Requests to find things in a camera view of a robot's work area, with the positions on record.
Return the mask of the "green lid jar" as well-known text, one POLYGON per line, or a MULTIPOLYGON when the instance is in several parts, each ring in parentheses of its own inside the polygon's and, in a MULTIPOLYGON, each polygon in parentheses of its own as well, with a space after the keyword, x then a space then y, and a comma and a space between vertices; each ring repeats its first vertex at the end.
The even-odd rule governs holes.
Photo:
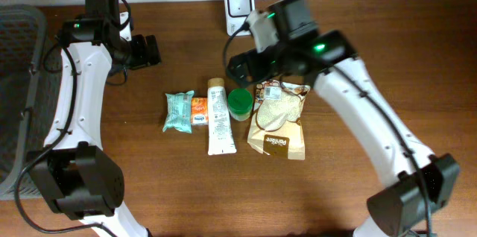
POLYGON ((253 96, 246 89, 234 89, 227 98, 230 115, 236 121, 250 118, 253 106, 253 96))

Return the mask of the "teal snack packet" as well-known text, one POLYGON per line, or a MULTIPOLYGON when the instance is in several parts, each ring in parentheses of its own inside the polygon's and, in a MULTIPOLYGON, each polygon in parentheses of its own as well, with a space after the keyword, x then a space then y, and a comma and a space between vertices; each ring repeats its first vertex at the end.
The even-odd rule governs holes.
POLYGON ((169 128, 174 128, 182 133, 192 132, 191 114, 194 94, 194 90, 177 94, 165 94, 168 113, 162 128, 163 132, 169 128))

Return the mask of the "brown grain bag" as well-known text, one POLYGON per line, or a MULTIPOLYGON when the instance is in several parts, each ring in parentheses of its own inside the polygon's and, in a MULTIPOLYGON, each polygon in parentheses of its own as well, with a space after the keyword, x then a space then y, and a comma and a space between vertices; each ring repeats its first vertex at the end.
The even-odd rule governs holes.
POLYGON ((311 88, 279 80, 256 85, 248 145, 268 156, 304 160, 301 114, 311 88))

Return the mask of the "orange tissue pack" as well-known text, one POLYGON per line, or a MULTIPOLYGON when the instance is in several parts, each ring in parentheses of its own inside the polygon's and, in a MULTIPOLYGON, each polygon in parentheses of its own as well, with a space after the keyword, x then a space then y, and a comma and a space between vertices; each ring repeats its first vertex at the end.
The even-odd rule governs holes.
POLYGON ((191 124, 193 126, 208 125, 207 98, 192 98, 191 100, 191 124))

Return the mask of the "white cream tube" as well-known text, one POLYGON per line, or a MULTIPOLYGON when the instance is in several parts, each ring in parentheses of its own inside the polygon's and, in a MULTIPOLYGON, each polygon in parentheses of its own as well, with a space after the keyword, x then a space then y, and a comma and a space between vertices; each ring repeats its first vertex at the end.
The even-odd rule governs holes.
POLYGON ((223 78, 208 80, 207 108, 209 118, 208 155, 234 154, 236 146, 223 78))

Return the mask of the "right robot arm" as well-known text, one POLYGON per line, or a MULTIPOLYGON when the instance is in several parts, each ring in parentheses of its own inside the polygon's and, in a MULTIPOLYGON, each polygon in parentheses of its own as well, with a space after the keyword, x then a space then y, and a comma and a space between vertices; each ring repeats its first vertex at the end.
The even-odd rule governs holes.
POLYGON ((283 75, 301 76, 340 116, 368 155, 383 190, 367 200, 369 218, 355 236, 432 236, 432 215, 450 199, 460 166, 437 156, 401 121, 372 81, 364 61, 338 30, 322 33, 306 0, 280 0, 241 18, 255 46, 224 57, 229 78, 246 87, 283 75))

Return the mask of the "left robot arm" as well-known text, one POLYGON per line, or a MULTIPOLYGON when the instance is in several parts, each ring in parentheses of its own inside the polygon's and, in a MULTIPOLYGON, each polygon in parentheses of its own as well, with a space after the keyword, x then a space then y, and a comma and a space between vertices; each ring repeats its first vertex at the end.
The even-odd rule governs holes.
POLYGON ((41 151, 28 154, 29 175, 50 210, 99 236, 149 236, 124 202, 124 175, 101 144, 107 78, 161 62, 155 36, 132 35, 126 0, 85 0, 85 12, 56 35, 62 60, 60 93, 41 151))

